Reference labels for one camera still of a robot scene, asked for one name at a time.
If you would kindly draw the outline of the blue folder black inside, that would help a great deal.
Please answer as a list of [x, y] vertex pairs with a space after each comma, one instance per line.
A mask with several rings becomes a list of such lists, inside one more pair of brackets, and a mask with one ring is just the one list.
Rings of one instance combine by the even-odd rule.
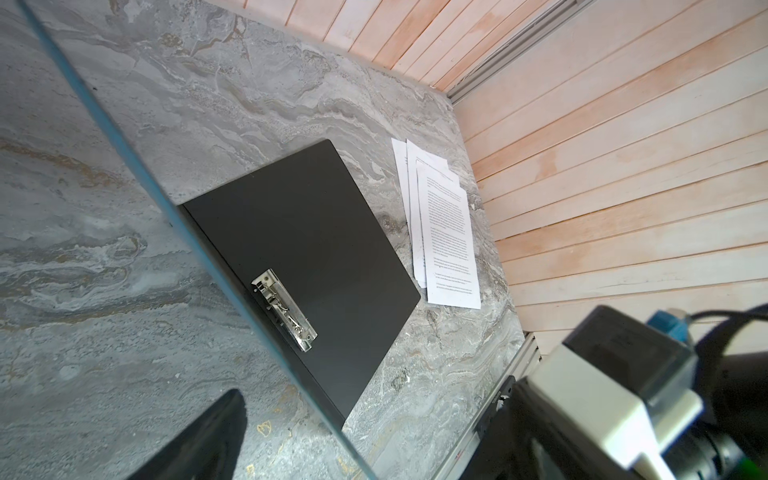
[[351, 449], [343, 425], [420, 295], [333, 143], [175, 204], [31, 7], [19, 9], [138, 183]]

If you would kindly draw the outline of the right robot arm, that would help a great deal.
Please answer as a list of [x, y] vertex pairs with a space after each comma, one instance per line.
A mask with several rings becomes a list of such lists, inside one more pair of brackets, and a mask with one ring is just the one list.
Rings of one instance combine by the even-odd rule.
[[765, 306], [658, 311], [601, 305], [529, 375], [509, 377], [478, 426], [466, 479], [763, 479], [767, 356], [730, 354]]

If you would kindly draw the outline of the printed paper sheet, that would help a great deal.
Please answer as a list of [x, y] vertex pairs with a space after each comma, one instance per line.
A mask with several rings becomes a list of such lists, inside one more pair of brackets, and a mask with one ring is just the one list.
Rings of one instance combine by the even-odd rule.
[[441, 170], [417, 163], [427, 301], [481, 307], [479, 277], [466, 191]]

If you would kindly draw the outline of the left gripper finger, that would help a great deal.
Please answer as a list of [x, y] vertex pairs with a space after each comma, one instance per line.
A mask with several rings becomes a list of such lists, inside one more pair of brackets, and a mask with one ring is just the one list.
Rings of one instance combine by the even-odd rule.
[[244, 397], [231, 389], [129, 479], [232, 479], [246, 429]]

